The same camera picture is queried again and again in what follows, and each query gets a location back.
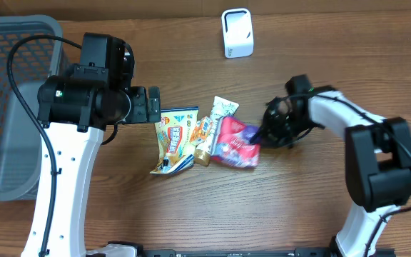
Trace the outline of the white blue wipes pack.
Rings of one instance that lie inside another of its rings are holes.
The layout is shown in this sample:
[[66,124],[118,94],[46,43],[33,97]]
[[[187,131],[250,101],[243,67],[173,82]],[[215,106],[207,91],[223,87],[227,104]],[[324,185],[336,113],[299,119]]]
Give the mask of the white blue wipes pack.
[[198,111],[198,106],[161,109],[161,120],[155,123],[159,158],[150,174],[172,175],[194,165],[196,147],[190,138]]

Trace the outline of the red purple Carefree pack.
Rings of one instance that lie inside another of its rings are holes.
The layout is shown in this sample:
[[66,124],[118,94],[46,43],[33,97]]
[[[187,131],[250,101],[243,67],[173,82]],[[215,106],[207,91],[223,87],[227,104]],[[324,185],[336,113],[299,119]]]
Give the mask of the red purple Carefree pack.
[[224,116],[218,122],[210,158],[233,168],[255,168],[259,162],[260,145],[250,144],[258,131],[232,117]]

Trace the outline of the orange Kleenex tissue pack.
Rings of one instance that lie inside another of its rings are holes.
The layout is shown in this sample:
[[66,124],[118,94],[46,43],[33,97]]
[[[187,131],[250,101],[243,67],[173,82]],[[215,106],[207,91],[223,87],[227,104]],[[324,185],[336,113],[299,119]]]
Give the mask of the orange Kleenex tissue pack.
[[190,143],[194,146],[203,143],[208,138],[212,124],[213,122],[208,116],[205,116],[198,121],[193,133],[191,134]]

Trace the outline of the white floral cream tube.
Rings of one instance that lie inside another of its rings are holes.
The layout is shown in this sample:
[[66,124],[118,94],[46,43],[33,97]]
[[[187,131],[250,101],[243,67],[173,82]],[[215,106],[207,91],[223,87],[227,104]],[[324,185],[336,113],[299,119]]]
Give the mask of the white floral cream tube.
[[233,116],[237,111],[239,104],[219,96],[214,97],[213,107],[209,118],[212,121],[210,133],[203,143],[200,143],[194,153],[194,162],[202,166],[208,166],[212,151],[213,140],[218,127],[219,120],[224,116]]

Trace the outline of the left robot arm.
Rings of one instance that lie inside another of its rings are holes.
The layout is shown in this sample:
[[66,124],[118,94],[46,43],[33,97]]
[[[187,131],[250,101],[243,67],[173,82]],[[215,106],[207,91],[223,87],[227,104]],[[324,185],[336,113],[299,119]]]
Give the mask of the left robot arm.
[[24,256],[142,256],[135,243],[111,241],[87,250],[84,225],[93,165],[108,126],[161,119],[156,87],[132,86],[134,56],[124,40],[87,33],[77,64],[50,76],[29,117],[42,138],[42,161]]

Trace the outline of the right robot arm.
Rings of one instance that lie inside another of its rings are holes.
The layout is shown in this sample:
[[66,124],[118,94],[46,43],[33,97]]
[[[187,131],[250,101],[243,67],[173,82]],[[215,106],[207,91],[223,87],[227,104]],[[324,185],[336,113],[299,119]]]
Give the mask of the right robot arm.
[[390,219],[411,211],[411,131],[401,118],[387,119],[354,104],[331,86],[313,87],[292,77],[284,97],[268,102],[250,139],[262,147],[291,147],[314,128],[330,129],[345,144],[345,183],[352,205],[326,248],[301,248],[296,256],[394,256],[377,241]]

